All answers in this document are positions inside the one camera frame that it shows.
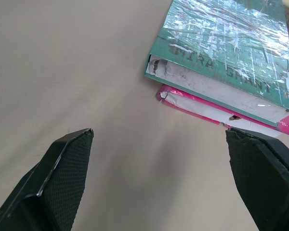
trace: pink cover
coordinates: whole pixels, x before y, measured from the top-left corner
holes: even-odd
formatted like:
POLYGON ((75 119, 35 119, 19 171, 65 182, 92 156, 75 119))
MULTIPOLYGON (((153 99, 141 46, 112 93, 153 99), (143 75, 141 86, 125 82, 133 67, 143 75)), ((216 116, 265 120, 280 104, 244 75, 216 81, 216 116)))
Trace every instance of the pink cover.
MULTIPOLYGON (((157 93, 157 99, 158 99, 159 101, 162 100, 162 97, 161 97, 160 93, 161 93, 161 92, 165 92, 165 91, 166 91, 166 92, 173 93, 173 94, 176 94, 176 95, 183 96, 183 97, 185 97, 185 98, 188 98, 188 99, 191 99, 191 100, 200 102, 200 103, 203 103, 203 104, 205 104, 205 105, 208 105, 208 106, 214 107, 214 108, 216 108, 216 109, 222 110, 222 111, 224 111, 224 112, 233 114, 233 115, 235 115, 235 116, 238 116, 238 117, 243 118, 243 119, 245 119, 245 120, 248 120, 248 121, 250 121, 250 122, 253 122, 253 123, 262 125, 262 126, 264 126, 264 127, 271 128, 271 129, 274 129, 274 130, 277 130, 277 131, 280 131, 280 132, 282 132, 282 133, 285 133, 285 134, 289 135, 289 116, 287 116, 286 118, 282 119, 282 120, 279 122, 278 127, 276 128, 276 127, 270 126, 270 125, 268 125, 268 124, 265 124, 265 123, 263 123, 263 122, 260 122, 260 121, 258 121, 258 120, 249 118, 249 117, 247 117, 247 116, 245 116, 245 115, 242 115, 242 114, 240 114, 240 113, 234 112, 234 111, 232 111, 232 110, 230 110, 230 109, 224 108, 224 107, 222 107, 222 106, 220 106, 220 105, 218 105, 218 104, 209 102, 209 101, 204 100, 204 99, 202 99, 202 98, 200 98, 200 97, 191 95, 191 94, 189 94, 189 93, 186 93, 186 92, 184 92, 184 91, 178 90, 178 89, 176 89, 176 88, 173 88, 173 87, 170 87, 170 86, 167 86, 167 85, 163 85, 163 86, 160 88, 160 90, 158 91, 158 93, 157 93)), ((175 108, 175 109, 177 109, 177 110, 180 110, 180 111, 182 111, 182 112, 188 113, 188 114, 190 114, 190 115, 192 115, 192 116, 196 116, 196 117, 198 117, 198 118, 205 119, 205 120, 207 120, 207 121, 209 121, 209 122, 212 122, 212 123, 215 123, 215 124, 220 124, 219 121, 212 120, 212 119, 207 118, 207 117, 204 117, 204 116, 202 116, 202 115, 198 115, 198 114, 189 112, 189 111, 187 111, 187 110, 185 110, 185 109, 182 109, 182 108, 179 108, 179 107, 177 107, 177 106, 175 106, 175 105, 173 105, 173 104, 171 104, 171 103, 169 103, 169 102, 167 102, 167 101, 163 101, 163 103, 166 104, 166 105, 168 105, 168 106, 170 106, 170 107, 173 107, 173 108, 175 108)))

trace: teal book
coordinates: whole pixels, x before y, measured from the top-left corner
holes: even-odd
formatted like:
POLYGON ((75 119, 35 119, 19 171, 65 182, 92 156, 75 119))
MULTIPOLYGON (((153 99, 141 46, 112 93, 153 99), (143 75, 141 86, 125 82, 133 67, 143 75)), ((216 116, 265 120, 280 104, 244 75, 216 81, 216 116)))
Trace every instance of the teal book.
POLYGON ((282 0, 173 0, 145 75, 278 127, 289 116, 282 0))

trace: beige table surface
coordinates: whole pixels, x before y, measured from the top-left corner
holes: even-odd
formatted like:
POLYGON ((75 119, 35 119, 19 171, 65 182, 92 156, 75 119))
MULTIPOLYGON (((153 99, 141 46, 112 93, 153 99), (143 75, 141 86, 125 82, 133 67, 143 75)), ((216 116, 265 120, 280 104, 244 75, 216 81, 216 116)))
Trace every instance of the beige table surface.
POLYGON ((257 230, 225 128, 160 104, 143 76, 170 2, 0 0, 0 206, 56 138, 91 127, 73 230, 257 230))

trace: pink book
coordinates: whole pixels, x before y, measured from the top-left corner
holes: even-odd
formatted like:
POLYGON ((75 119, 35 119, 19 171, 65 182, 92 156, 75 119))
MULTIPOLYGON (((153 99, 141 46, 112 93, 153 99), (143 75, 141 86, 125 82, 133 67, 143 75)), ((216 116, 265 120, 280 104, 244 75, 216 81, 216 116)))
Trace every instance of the pink book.
POLYGON ((271 137, 282 133, 289 135, 289 116, 279 121, 276 128, 167 85, 160 88, 157 99, 172 108, 227 128, 256 131, 271 137))

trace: stack of books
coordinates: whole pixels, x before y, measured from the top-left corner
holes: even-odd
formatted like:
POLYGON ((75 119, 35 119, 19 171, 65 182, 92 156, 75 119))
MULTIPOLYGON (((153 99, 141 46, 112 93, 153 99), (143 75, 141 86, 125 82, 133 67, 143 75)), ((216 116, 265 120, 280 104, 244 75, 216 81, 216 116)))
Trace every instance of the stack of books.
POLYGON ((289 135, 289 36, 282 0, 173 0, 145 75, 158 98, 227 127, 289 135))

